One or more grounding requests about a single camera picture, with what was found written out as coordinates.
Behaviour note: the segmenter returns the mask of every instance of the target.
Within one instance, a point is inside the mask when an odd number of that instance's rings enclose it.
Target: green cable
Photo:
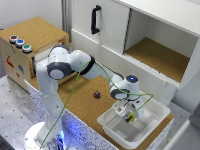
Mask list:
[[[76,88],[76,83],[77,83],[77,81],[78,81],[78,79],[79,79],[80,73],[81,73],[81,71],[83,70],[83,68],[84,68],[89,62],[90,62],[90,61],[86,62],[86,63],[82,66],[81,70],[79,71],[79,73],[78,73],[78,75],[77,75],[77,77],[76,77],[76,80],[75,80],[75,83],[74,83],[74,87],[73,87],[73,89],[72,89],[72,92],[70,93],[70,96],[69,96],[69,98],[67,99],[67,102],[65,103],[64,107],[62,108],[62,111],[61,111],[60,115],[58,116],[58,119],[56,120],[56,122],[54,123],[54,125],[53,125],[52,128],[49,130],[49,132],[47,133],[46,137],[44,138],[44,140],[43,140],[43,142],[42,142],[42,144],[41,144],[41,146],[40,146],[40,149],[42,148],[42,146],[43,146],[44,142],[46,141],[47,137],[49,136],[49,134],[51,133],[51,131],[53,130],[53,128],[56,126],[56,124],[58,123],[60,117],[62,116],[62,113],[63,113],[63,111],[65,110],[65,107],[67,106],[69,100],[71,99],[71,96],[72,96],[73,93],[74,93],[74,90],[75,90],[75,88]],[[119,89],[119,88],[114,84],[114,82],[113,82],[112,79],[109,77],[109,75],[108,75],[107,72],[104,70],[104,68],[103,68],[100,64],[98,64],[98,63],[96,63],[96,64],[104,71],[104,73],[107,75],[107,77],[109,78],[109,80],[112,82],[112,84],[113,84],[119,91],[121,91],[121,92],[123,92],[123,93],[126,93],[126,94],[128,94],[128,95],[138,95],[138,96],[150,95],[150,96],[151,96],[142,106],[140,106],[140,108],[138,108],[138,109],[135,111],[135,113],[134,113],[131,117],[135,116],[135,114],[137,114],[137,112],[138,112],[138,111],[153,97],[153,94],[132,94],[132,93],[127,93],[127,92],[125,92],[125,91]]]

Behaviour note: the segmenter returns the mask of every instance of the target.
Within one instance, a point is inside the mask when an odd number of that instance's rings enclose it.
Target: white cabinet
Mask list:
[[[96,28],[91,33],[92,10],[96,5]],[[73,29],[109,49],[122,54],[130,9],[113,0],[73,0]]]
[[[87,1],[74,0],[74,48],[98,54],[98,61],[123,75],[138,76],[144,92],[171,98],[174,91],[168,94],[166,89],[183,88],[200,70],[200,6],[185,0]],[[91,12],[96,5],[102,6],[97,13],[101,31],[92,35]],[[86,48],[83,41],[95,44]],[[159,67],[148,63],[150,59]]]

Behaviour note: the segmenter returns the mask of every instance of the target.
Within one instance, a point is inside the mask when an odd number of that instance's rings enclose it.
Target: cork shelf surface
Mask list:
[[[63,103],[67,101],[74,86],[75,79],[76,76],[59,85],[58,94]],[[36,78],[31,79],[29,83],[39,89]],[[95,91],[101,93],[99,99],[93,97]],[[80,76],[74,94],[66,108],[120,150],[124,150],[124,148],[119,146],[105,134],[103,127],[97,122],[97,118],[108,110],[115,102],[116,100],[110,97],[110,89],[106,79],[99,76],[95,79],[88,80]],[[173,115],[168,115],[136,150],[145,150],[172,119]]]
[[[143,39],[125,53],[178,82],[181,82],[190,60],[149,38]]]
[[[42,48],[68,34],[40,17],[21,22],[12,27],[0,31],[0,37],[9,43],[9,38],[17,35],[25,40],[33,50]]]

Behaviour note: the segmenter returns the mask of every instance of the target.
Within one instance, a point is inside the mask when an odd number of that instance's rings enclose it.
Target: cardboard box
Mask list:
[[[10,44],[9,38],[12,35],[25,40],[26,44],[32,46],[33,51],[28,54],[23,53],[22,49]],[[7,75],[28,91],[24,79],[29,81],[35,77],[34,57],[58,43],[69,47],[69,35],[40,17],[0,31],[0,50]]]

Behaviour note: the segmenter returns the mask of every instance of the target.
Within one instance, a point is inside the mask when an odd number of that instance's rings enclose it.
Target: black handle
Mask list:
[[[91,30],[92,34],[98,33],[100,30],[96,28],[96,12],[98,10],[101,10],[101,7],[96,5],[96,8],[92,10],[92,25],[91,25]]]

